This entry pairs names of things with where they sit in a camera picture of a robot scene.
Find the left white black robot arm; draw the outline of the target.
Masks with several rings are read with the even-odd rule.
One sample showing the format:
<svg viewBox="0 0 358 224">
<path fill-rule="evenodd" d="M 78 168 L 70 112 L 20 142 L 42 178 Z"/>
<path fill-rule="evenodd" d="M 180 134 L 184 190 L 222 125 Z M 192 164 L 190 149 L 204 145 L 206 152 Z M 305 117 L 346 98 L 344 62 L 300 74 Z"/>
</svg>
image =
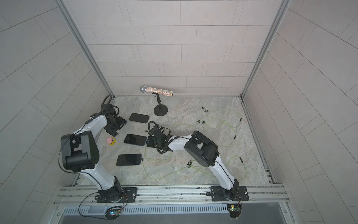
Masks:
<svg viewBox="0 0 358 224">
<path fill-rule="evenodd" d="M 123 189 L 117 177 L 110 174 L 101 164 L 95 138 L 104 129 L 112 138 L 118 135 L 127 120 L 119 116 L 119 108 L 111 104 L 107 95 L 101 111 L 90 116 L 80 129 L 61 137 L 62 167 L 67 173 L 79 173 L 91 180 L 98 189 L 97 203 L 117 203 L 123 196 Z"/>
</svg>

